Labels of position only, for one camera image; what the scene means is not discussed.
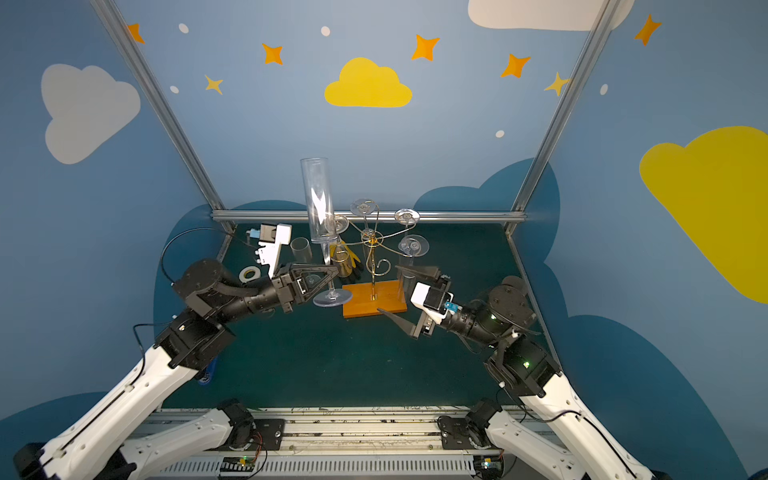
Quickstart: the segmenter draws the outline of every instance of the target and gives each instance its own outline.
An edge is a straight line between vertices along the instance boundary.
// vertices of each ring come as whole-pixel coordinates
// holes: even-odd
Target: tall clear tube
[[[303,158],[306,212],[310,216],[310,238],[313,243],[329,243],[339,238],[331,200],[331,178],[327,158]]]

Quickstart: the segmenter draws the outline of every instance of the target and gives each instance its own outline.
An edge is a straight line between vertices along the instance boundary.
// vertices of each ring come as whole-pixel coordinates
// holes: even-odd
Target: painted cloud
[[[51,65],[43,72],[43,102],[53,118],[45,144],[56,160],[76,164],[136,117],[136,88],[89,66]]]
[[[613,28],[629,15],[634,0],[623,0]],[[469,0],[470,19],[486,28],[588,31],[603,0]]]

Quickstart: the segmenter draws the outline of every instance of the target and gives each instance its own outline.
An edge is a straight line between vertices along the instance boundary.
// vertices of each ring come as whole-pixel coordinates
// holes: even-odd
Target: dark green mat
[[[244,235],[251,227],[241,225],[238,233]],[[381,230],[394,232],[395,227]],[[431,246],[417,264],[439,266],[451,276],[458,303],[467,303],[507,275],[518,275],[499,225],[427,223],[413,233],[426,237]],[[293,238],[308,236],[307,225],[293,226]],[[348,242],[357,236],[352,227],[343,234]],[[399,236],[386,245],[396,248],[398,241]],[[313,249],[314,261],[322,263],[319,247]],[[353,249],[362,256],[360,247]],[[290,248],[284,247],[281,260],[292,259]],[[239,242],[232,242],[224,263],[235,274],[255,264]],[[392,270],[384,280],[396,278]],[[411,306],[402,315],[415,323],[419,312]],[[347,321],[340,307],[305,304],[290,315],[254,316],[231,329],[237,340],[221,354],[213,381],[207,386],[188,382],[165,407],[211,407],[231,397],[250,408],[471,406],[498,389],[482,365],[485,355],[473,355],[457,336],[440,328],[432,338],[413,340],[384,316]]]

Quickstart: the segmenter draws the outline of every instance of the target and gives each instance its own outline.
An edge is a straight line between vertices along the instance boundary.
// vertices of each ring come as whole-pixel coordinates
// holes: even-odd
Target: metal rail
[[[163,96],[162,88],[149,68],[147,60],[141,54],[141,50],[139,50],[139,47],[125,26],[125,20],[120,10],[112,0],[91,0],[91,4],[101,19],[101,23],[104,24],[107,32],[109,32],[112,40],[117,45],[118,51],[123,56],[125,63],[136,77],[136,81],[141,86],[144,94],[147,95],[147,100],[149,100],[154,112],[160,119],[160,123],[165,127],[165,131],[168,133],[171,141],[174,142],[181,160],[189,168],[206,201],[211,208],[225,208],[214,188],[213,182],[211,182],[203,167],[203,163],[192,148],[192,143],[184,133],[184,129],[181,128],[181,124],[176,119],[176,115],[171,110],[165,96]]]
[[[362,222],[362,217],[349,211],[337,211],[351,222]],[[419,212],[419,222],[427,223],[518,223],[525,220],[523,212]],[[307,222],[306,210],[214,210],[211,217],[217,222],[249,223],[262,221]],[[380,222],[393,223],[395,212],[381,212]]]
[[[541,178],[541,174],[544,173],[544,168],[547,166],[547,162],[549,162],[549,159],[554,152],[558,139],[565,129],[568,118],[571,116],[571,112],[576,106],[579,95],[581,95],[581,91],[584,90],[584,85],[587,83],[589,75],[592,73],[592,68],[594,67],[594,64],[597,63],[598,57],[603,51],[605,42],[611,33],[614,15],[618,10],[621,1],[622,0],[605,0],[605,3],[598,13],[594,25],[592,25],[592,29],[589,32],[589,36],[587,36],[587,41],[581,49],[574,70],[571,73],[571,80],[568,82],[565,93],[563,94],[560,103],[558,103],[557,109],[554,111],[552,121],[547,128],[544,140],[541,141],[541,146],[536,153],[531,168],[528,169],[528,174],[525,175],[518,196],[515,198],[515,203],[512,205],[513,211],[524,211],[525,206],[528,205],[533,190],[536,188],[536,184],[538,183],[539,178]]]

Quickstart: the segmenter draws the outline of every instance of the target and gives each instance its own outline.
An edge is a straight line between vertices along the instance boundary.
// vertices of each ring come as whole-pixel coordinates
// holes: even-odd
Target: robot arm
[[[423,312],[413,325],[380,310],[412,338],[431,336],[437,325],[462,342],[473,341],[495,351],[485,361],[488,373],[547,422],[566,445],[561,449],[542,439],[504,412],[496,402],[482,400],[468,415],[478,437],[487,437],[523,459],[551,480],[651,480],[654,473],[632,457],[579,399],[561,367],[531,338],[536,321],[528,307],[521,279],[507,277],[488,299],[465,306],[453,303],[450,278],[436,267],[402,267],[421,281],[411,297]]]
[[[187,308],[155,339],[141,361],[88,413],[45,444],[14,457],[19,475],[33,480],[138,480],[180,458],[222,444],[244,444],[253,418],[238,404],[140,441],[126,438],[171,393],[230,343],[227,324],[311,299],[337,274],[335,266],[289,265],[274,278],[241,283],[212,259],[190,266],[174,283]]]

